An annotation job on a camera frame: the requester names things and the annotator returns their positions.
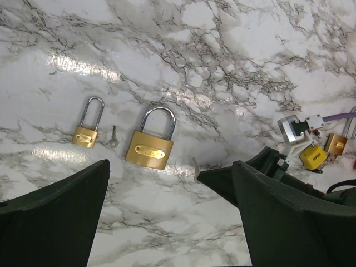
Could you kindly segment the round brass padlock with keys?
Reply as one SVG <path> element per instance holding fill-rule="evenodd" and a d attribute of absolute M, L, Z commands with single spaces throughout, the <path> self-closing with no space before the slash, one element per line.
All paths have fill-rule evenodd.
<path fill-rule="evenodd" d="M 351 109 L 348 113 L 340 113 L 336 115 L 330 115 L 327 117 L 323 117 L 324 122 L 338 121 L 346 119 L 345 126 L 343 128 L 343 132 L 341 135 L 337 135 L 334 133 L 330 133 L 326 144 L 324 146 L 324 151 L 327 153 L 328 157 L 322 164 L 321 168 L 326 167 L 326 165 L 333 163 L 336 161 L 338 156 L 341 156 L 345 150 L 347 138 L 352 120 L 355 118 L 355 107 Z"/>

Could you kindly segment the small brass long-shackle padlock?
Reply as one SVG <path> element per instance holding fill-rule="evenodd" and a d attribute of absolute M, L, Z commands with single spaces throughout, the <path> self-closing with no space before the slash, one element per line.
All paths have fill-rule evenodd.
<path fill-rule="evenodd" d="M 84 127 L 83 123 L 84 123 L 89 105 L 93 100 L 97 100 L 100 103 L 100 111 L 98 113 L 97 120 L 96 120 L 94 127 Z M 104 103 L 103 99 L 100 97 L 92 96 L 87 100 L 85 107 L 83 109 L 83 113 L 82 113 L 81 119 L 79 121 L 79 124 L 76 126 L 73 137 L 72 137 L 72 143 L 74 145 L 91 148 L 91 149 L 94 147 L 95 141 L 96 141 L 97 135 L 98 135 L 97 129 L 98 129 L 104 108 L 105 108 L 105 103 Z"/>

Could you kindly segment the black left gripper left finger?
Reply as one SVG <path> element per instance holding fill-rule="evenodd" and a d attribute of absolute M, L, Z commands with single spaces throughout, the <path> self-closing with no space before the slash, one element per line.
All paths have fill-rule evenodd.
<path fill-rule="evenodd" d="M 86 266 L 109 160 L 1 203 L 1 266 Z"/>

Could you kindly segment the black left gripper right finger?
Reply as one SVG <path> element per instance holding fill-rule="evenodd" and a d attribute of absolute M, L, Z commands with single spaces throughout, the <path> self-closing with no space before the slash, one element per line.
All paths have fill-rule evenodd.
<path fill-rule="evenodd" d="M 233 184 L 253 266 L 355 266 L 355 208 L 313 197 L 242 161 Z"/>

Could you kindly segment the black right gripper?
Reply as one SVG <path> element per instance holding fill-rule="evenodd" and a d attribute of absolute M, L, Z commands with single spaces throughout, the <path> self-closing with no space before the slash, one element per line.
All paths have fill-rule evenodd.
<path fill-rule="evenodd" d="M 271 147 L 265 147 L 255 157 L 246 162 L 267 177 L 288 185 L 305 194 L 344 206 L 355 205 L 355 180 L 344 180 L 332 185 L 326 193 L 314 189 L 299 179 L 286 173 L 289 164 L 286 156 Z M 216 192 L 233 206 L 238 207 L 233 184 L 232 168 L 202 171 L 197 181 Z"/>

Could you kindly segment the large brass padlock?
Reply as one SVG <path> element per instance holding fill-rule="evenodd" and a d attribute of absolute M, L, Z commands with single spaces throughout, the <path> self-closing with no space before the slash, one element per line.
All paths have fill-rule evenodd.
<path fill-rule="evenodd" d="M 163 110 L 170 116 L 171 126 L 165 139 L 144 132 L 148 116 L 156 110 Z M 151 169 L 164 170 L 174 145 L 171 138 L 175 126 L 176 117 L 171 108 L 165 105 L 150 107 L 143 116 L 139 129 L 133 134 L 125 161 Z"/>

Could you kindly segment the silver key of large padlock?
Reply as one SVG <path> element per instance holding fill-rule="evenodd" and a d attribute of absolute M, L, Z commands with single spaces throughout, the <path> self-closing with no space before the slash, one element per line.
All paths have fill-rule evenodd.
<path fill-rule="evenodd" d="M 197 163 L 196 158 L 194 158 L 194 157 L 192 158 L 192 161 L 194 163 L 194 168 L 195 168 L 194 181 L 196 183 L 200 183 L 200 181 L 197 179 L 199 177 L 199 175 L 200 175 L 200 172 L 201 172 L 199 164 Z"/>

